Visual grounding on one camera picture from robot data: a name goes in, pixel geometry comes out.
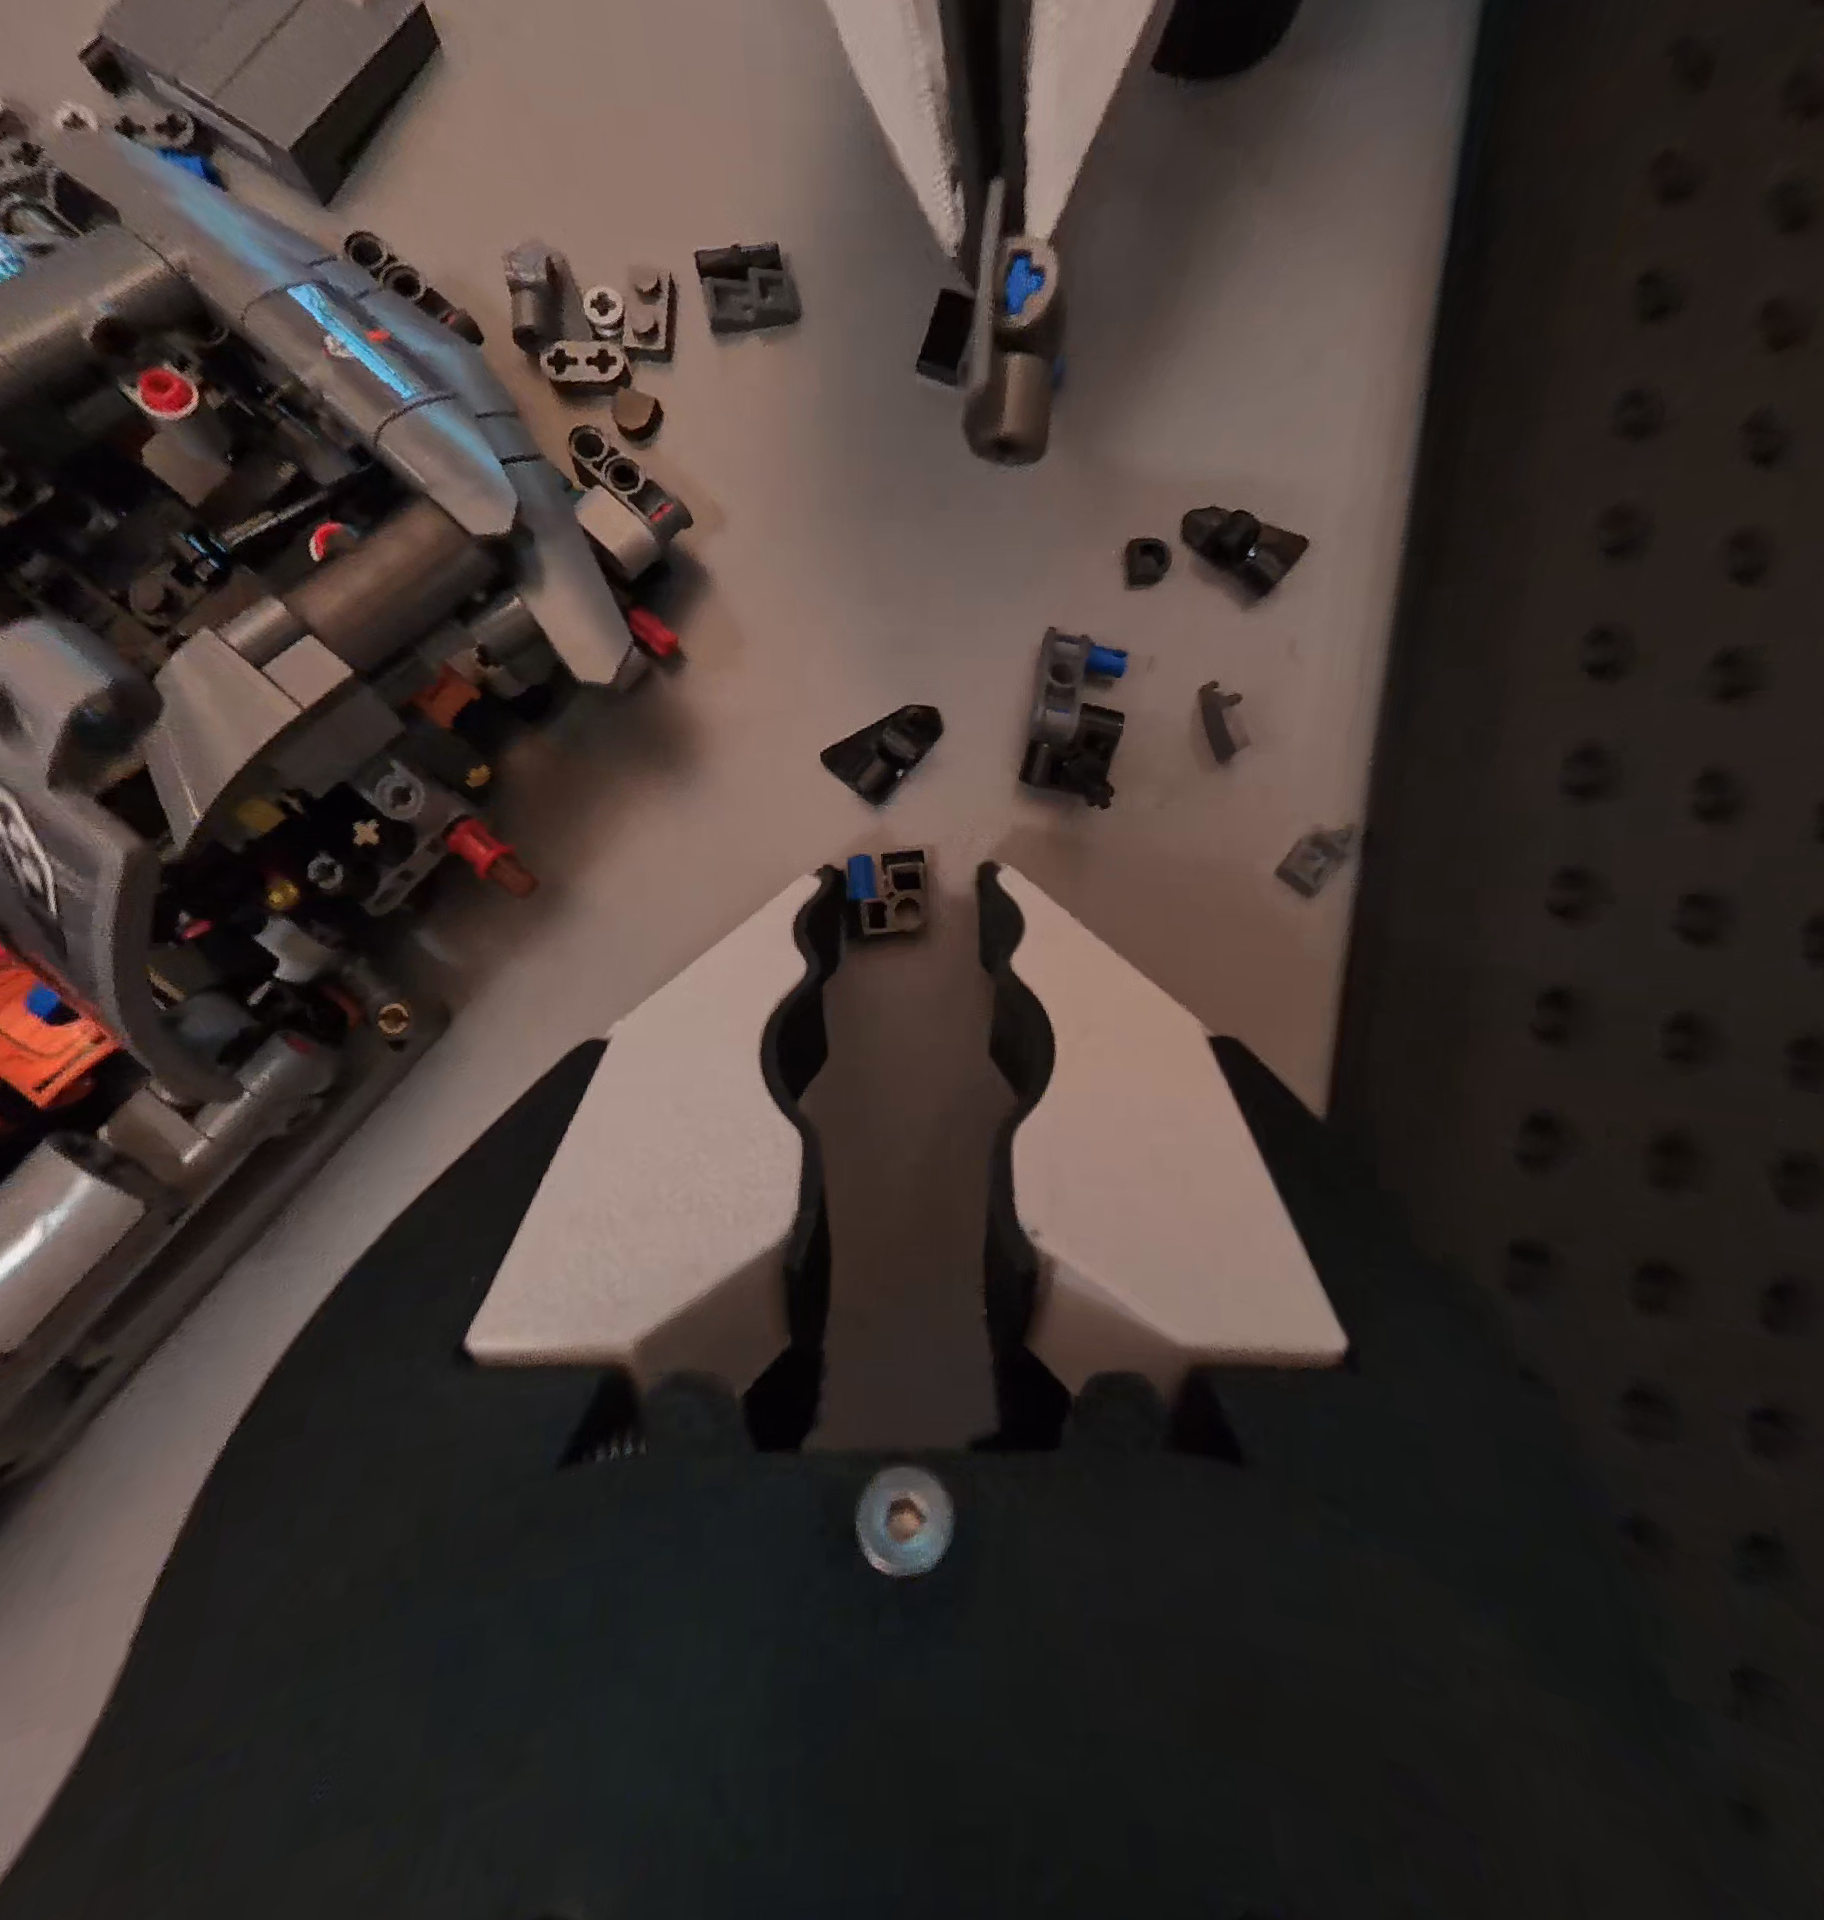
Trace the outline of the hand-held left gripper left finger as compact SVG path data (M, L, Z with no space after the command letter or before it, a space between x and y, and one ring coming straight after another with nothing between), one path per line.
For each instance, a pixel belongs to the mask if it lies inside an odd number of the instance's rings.
M707 1380L757 1448L818 1423L829 1323L824 1143L841 871L818 869L606 1033L476 1310L498 1370L585 1365L638 1396Z

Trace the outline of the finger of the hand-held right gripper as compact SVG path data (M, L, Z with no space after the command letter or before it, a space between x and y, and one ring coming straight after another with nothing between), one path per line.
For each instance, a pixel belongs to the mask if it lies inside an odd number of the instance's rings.
M998 6L1001 175L1020 233L1053 240L1127 77L1152 61L1167 2Z
M828 2L852 75L970 290L990 190L990 2Z

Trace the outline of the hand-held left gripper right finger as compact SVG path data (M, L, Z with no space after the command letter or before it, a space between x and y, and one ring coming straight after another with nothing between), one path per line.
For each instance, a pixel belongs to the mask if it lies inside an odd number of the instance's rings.
M1222 1046L1009 862L976 875L989 1054L992 1448L1056 1448L1098 1389L1185 1427L1217 1374L1350 1356Z

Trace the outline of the black lego piece blue pin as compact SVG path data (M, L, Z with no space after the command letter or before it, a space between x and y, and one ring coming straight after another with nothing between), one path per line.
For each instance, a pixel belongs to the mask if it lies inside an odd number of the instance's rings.
M918 936L927 925L929 853L906 846L844 859L844 924L853 941Z

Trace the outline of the small black lego assembly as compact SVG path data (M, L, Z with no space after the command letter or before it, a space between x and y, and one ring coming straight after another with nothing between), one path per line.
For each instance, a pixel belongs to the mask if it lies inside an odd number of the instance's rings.
M1132 659L1091 637L1047 629L1026 707L1020 784L1070 795L1106 811L1114 803L1113 763L1125 715L1099 703L1094 686L1113 689Z

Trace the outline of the black lego connector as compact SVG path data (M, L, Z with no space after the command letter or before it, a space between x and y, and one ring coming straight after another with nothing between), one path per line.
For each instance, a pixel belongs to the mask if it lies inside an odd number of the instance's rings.
M822 766L857 800L889 803L945 734L940 707L912 703L822 751Z

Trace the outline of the light grey small lego plate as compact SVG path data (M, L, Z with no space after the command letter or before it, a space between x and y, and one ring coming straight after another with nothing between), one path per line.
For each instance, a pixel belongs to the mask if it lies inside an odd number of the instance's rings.
M592 338L628 361L673 358L678 280L672 270L637 268L620 283L585 286L582 314Z

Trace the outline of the small black lego piece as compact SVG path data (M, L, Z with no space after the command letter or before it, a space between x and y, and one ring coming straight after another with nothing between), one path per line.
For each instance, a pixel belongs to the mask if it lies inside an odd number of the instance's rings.
M1310 540L1289 528L1216 503L1184 514L1181 540L1250 603L1273 596L1310 549Z

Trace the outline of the dark grey lego panel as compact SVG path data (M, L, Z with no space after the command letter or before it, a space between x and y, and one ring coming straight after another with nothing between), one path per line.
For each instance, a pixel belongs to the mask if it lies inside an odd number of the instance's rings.
M327 206L439 50L422 2L118 2L79 58Z

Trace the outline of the grey lego car section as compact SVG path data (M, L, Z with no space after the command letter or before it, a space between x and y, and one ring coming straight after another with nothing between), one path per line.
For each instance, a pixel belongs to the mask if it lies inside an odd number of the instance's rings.
M0 203L0 1098L228 1102L364 1024L336 978L442 876L534 891L494 751L676 652L634 580L688 517L589 434L561 471L373 236L154 157L187 116L8 107L53 181Z

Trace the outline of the black perforated board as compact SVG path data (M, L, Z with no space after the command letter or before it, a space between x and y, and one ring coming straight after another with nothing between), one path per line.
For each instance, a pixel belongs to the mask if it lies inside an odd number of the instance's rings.
M1333 1065L1824 1915L1824 4L1485 4Z

